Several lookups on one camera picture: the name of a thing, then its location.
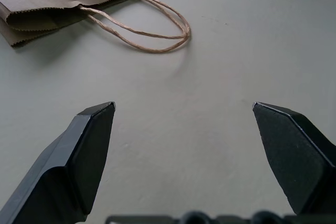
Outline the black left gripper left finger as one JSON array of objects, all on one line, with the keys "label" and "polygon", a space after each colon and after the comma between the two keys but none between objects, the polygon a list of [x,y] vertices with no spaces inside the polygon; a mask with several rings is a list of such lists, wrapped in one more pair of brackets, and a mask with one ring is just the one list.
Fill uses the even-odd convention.
[{"label": "black left gripper left finger", "polygon": [[91,213],[115,103],[84,109],[38,156],[0,210],[0,224],[76,224]]}]

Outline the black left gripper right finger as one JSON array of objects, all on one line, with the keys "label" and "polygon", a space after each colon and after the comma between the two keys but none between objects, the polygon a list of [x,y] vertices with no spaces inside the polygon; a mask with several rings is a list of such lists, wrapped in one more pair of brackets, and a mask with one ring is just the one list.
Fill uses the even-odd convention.
[{"label": "black left gripper right finger", "polygon": [[336,145],[303,114],[256,102],[270,168],[295,214],[336,214]]}]

